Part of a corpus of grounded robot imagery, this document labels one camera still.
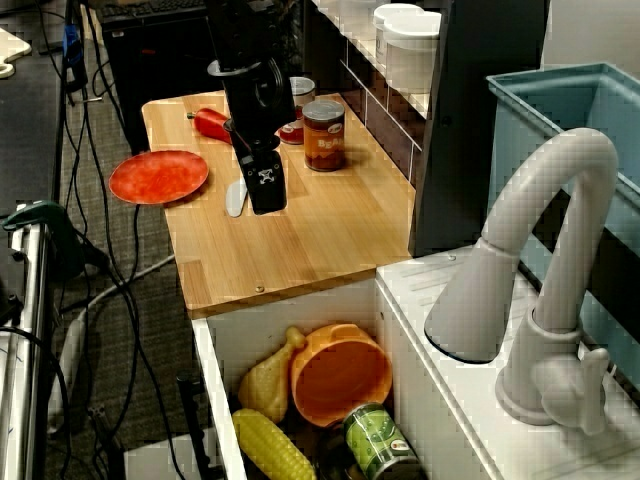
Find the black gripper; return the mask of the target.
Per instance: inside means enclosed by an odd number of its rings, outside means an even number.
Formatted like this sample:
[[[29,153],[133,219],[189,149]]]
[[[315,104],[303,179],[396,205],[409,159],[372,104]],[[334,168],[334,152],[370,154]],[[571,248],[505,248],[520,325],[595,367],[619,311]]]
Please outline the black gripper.
[[[239,165],[256,215],[283,210],[286,185],[277,131],[296,119],[289,78],[270,57],[252,65],[224,70],[215,60],[209,75],[225,90],[234,142],[248,154]]]

